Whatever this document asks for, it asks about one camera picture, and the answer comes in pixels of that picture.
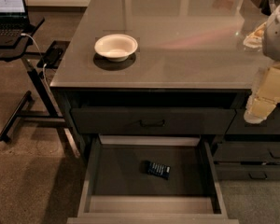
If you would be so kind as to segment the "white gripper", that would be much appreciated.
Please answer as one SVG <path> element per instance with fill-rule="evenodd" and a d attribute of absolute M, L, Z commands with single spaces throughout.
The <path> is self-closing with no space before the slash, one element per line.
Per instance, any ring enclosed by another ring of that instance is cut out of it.
<path fill-rule="evenodd" d="M 264 22 L 244 39 L 243 44 L 252 49 L 261 48 L 265 28 Z M 260 124 L 280 103 L 280 63 L 273 63 L 269 68 L 260 70 L 255 76 L 251 90 L 244 120 L 250 124 Z"/>

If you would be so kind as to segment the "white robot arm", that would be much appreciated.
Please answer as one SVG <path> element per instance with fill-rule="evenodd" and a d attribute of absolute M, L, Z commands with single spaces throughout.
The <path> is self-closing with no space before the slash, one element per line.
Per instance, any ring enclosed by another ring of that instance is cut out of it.
<path fill-rule="evenodd" d="M 273 6 L 268 20 L 249 34 L 243 44 L 252 49 L 262 48 L 273 63 L 255 76 L 244 120 L 250 124 L 262 123 L 280 103 L 280 4 Z"/>

